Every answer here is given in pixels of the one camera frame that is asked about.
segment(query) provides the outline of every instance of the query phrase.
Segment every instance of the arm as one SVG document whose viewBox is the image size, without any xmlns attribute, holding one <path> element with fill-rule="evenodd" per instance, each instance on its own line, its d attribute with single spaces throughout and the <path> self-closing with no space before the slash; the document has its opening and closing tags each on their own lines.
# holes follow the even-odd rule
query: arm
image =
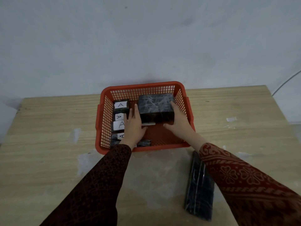
<svg viewBox="0 0 301 226">
<path fill-rule="evenodd" d="M 144 136 L 137 105 L 124 115 L 124 138 L 75 186 L 43 221 L 46 225 L 117 225 L 116 201 L 134 146 Z"/>
<path fill-rule="evenodd" d="M 207 143 L 172 103 L 174 125 L 164 125 L 199 152 L 239 226 L 301 225 L 301 197 L 230 152 Z"/>
</svg>

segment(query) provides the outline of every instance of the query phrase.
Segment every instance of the table top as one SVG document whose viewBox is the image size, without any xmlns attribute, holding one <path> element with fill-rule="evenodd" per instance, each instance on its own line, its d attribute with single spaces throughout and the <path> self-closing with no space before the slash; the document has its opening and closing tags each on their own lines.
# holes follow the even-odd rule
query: table top
<svg viewBox="0 0 301 226">
<path fill-rule="evenodd" d="M 198 133 L 231 153 L 252 154 L 246 158 L 250 164 L 301 194 L 301 147 L 266 86 L 186 93 Z M 0 225 L 39 225 L 80 181 L 78 156 L 95 148 L 99 101 L 100 95 L 22 101 L 0 150 Z M 71 145 L 76 128 L 82 132 Z M 118 196 L 118 225 L 207 225 L 182 207 L 187 180 L 182 181 L 181 167 L 188 176 L 191 152 L 133 153 Z M 148 161 L 152 168 L 144 168 Z M 160 178 L 170 178 L 168 185 Z M 218 193 L 210 225 L 237 225 Z"/>
</svg>

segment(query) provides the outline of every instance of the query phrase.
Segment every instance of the cable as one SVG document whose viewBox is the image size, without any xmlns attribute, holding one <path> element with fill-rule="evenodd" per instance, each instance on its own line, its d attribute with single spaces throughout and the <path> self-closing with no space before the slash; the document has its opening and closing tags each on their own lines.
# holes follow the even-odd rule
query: cable
<svg viewBox="0 0 301 226">
<path fill-rule="evenodd" d="M 288 80 L 286 80 L 281 86 L 278 87 L 278 89 L 272 94 L 272 96 L 274 96 L 274 94 L 277 93 L 277 91 L 280 90 L 281 87 L 283 87 L 289 80 L 291 80 L 293 77 L 295 77 L 299 73 L 301 73 L 301 71 L 297 72 L 296 74 L 294 74 L 293 76 L 291 76 Z"/>
</svg>

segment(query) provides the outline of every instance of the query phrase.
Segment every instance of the dark patterned sleeve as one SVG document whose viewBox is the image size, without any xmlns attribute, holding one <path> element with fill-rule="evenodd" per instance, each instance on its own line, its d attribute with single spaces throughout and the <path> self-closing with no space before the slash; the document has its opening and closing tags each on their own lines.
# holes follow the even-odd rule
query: dark patterned sleeve
<svg viewBox="0 0 301 226">
<path fill-rule="evenodd" d="M 116 201 L 131 153 L 123 144 L 111 149 L 41 226 L 117 225 Z"/>
<path fill-rule="evenodd" d="M 200 156 L 239 226 L 301 225 L 301 197 L 230 152 L 206 143 Z"/>
</svg>

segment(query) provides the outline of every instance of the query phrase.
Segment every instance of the basket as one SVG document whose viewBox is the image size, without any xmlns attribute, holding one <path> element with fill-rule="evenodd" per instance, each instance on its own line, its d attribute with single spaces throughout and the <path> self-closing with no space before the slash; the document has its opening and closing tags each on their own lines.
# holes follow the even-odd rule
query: basket
<svg viewBox="0 0 301 226">
<path fill-rule="evenodd" d="M 133 108 L 140 95 L 172 93 L 176 104 L 186 114 L 191 127 L 193 115 L 185 88 L 180 82 L 148 83 L 139 85 L 110 86 L 105 88 L 100 95 L 100 104 L 97 107 L 96 116 L 96 150 L 105 155 L 110 150 L 111 122 L 113 120 L 113 101 L 130 99 L 130 107 Z M 163 123 L 148 126 L 144 139 L 151 140 L 151 146 L 136 147 L 133 152 L 154 151 L 171 148 L 189 147 L 184 140 L 176 137 L 171 131 L 163 127 Z"/>
</svg>

